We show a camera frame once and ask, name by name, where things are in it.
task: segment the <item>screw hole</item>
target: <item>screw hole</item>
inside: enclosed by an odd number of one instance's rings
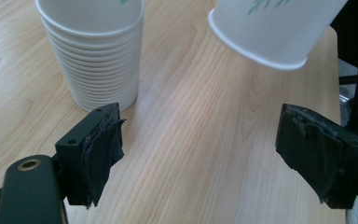
[[[17,167],[17,169],[19,171],[29,171],[29,170],[32,170],[32,169],[38,167],[40,165],[40,163],[42,163],[41,160],[24,161]]]
[[[77,141],[76,141],[75,139],[71,139],[71,140],[68,141],[68,144],[71,144],[71,145],[72,145],[72,144],[75,144],[76,142],[77,142]]]

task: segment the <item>wooden table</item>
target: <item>wooden table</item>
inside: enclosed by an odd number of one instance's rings
[[[248,61],[211,32],[212,0],[147,0],[136,102],[122,112],[126,156],[98,207],[71,223],[345,223],[275,152],[283,103],[339,121],[329,29],[295,72]],[[0,0],[0,188],[6,168],[87,115],[62,78],[33,1]]]

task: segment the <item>table surface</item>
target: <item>table surface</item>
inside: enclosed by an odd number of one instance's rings
[[[262,67],[211,32],[212,0],[148,0],[139,93],[122,111],[123,160],[71,223],[345,223],[275,152],[284,103],[339,122],[337,38],[294,72]],[[0,188],[6,168],[87,112],[62,78],[33,1],[0,0]]]

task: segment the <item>paper cup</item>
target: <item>paper cup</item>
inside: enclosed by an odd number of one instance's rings
[[[108,101],[100,102],[100,101],[95,101],[92,99],[89,100],[89,99],[85,98],[84,96],[79,97],[77,95],[77,92],[72,92],[72,94],[74,96],[76,103],[80,107],[84,108],[87,111],[91,111],[101,105],[110,104],[111,102],[118,102],[120,104],[120,106],[127,108],[128,106],[130,106],[132,104],[133,101],[135,101],[135,99],[137,97],[138,81],[139,81],[139,78],[136,78],[134,80],[134,82],[132,82],[133,85],[127,90],[126,94],[116,96],[115,98],[109,99]]]
[[[131,52],[121,58],[118,58],[117,60],[113,60],[112,62],[106,62],[104,66],[97,66],[97,65],[87,65],[83,64],[82,62],[78,61],[72,61],[69,60],[66,56],[64,56],[62,53],[55,51],[57,60],[61,61],[62,64],[67,65],[70,68],[73,68],[73,70],[79,71],[80,73],[86,72],[93,73],[96,76],[99,75],[99,73],[106,73],[106,74],[112,74],[115,73],[117,70],[125,69],[129,66],[133,66],[133,60],[135,60],[137,54],[139,54],[139,50],[137,49],[134,52]]]
[[[133,47],[133,43],[137,42],[138,39],[142,37],[142,34],[137,36],[128,36],[127,42],[113,48],[103,48],[103,49],[82,49],[73,47],[71,45],[67,45],[62,42],[59,38],[53,36],[48,32],[48,38],[51,42],[53,42],[56,46],[60,47],[61,49],[65,49],[66,51],[73,52],[74,54],[85,55],[85,56],[104,56],[104,55],[111,55],[117,54],[122,52],[124,49],[128,49]]]
[[[77,76],[68,75],[66,77],[70,79],[74,84],[81,88],[87,88],[89,91],[94,92],[103,92],[103,91],[120,91],[120,88],[124,88],[130,80],[132,80],[133,74],[131,76],[123,76],[119,78],[111,78],[111,80],[86,80],[81,79]]]
[[[111,36],[96,35],[93,37],[86,37],[81,35],[68,34],[65,31],[60,30],[57,27],[54,27],[54,25],[44,20],[43,17],[41,17],[41,21],[46,31],[50,35],[59,39],[62,43],[78,49],[111,49],[111,48],[120,47],[126,44],[131,39],[132,36],[142,35],[142,29],[144,24],[143,18],[141,18],[140,20],[135,21],[131,29],[119,33],[117,35],[111,35]]]
[[[128,32],[144,14],[140,0],[35,0],[35,4],[49,24],[89,40]]]
[[[258,63],[301,67],[347,0],[220,0],[208,17],[230,48]]]
[[[62,66],[62,69],[71,71],[73,74],[79,74],[81,77],[112,77],[112,76],[121,76],[121,73],[124,71],[127,71],[128,69],[132,68],[133,66],[136,66],[135,63],[137,63],[135,60],[135,57],[131,57],[131,61],[129,62],[123,62],[123,64],[114,64],[114,66],[111,67],[111,69],[107,71],[90,71],[85,69],[79,69],[74,66],[72,66],[69,63],[65,63],[63,60],[60,60],[57,58],[60,65]]]
[[[135,41],[131,42],[131,45],[128,45],[126,48],[122,49],[119,52],[112,52],[110,54],[105,54],[105,55],[85,55],[85,54],[80,54],[68,49],[64,49],[60,46],[57,45],[57,43],[55,43],[53,40],[50,41],[50,44],[52,45],[52,47],[55,49],[57,55],[59,55],[61,57],[61,55],[65,55],[68,56],[70,58],[73,59],[78,59],[79,61],[85,61],[85,62],[96,62],[96,63],[105,63],[105,62],[110,62],[110,63],[114,63],[115,60],[121,60],[123,57],[126,57],[128,55],[130,55],[131,53],[135,52],[136,50],[138,50],[141,45],[141,41],[142,39],[137,39]]]

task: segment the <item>stack of paper cups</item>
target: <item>stack of paper cups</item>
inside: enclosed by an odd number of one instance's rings
[[[35,0],[69,89],[92,109],[132,104],[138,93],[142,0]]]

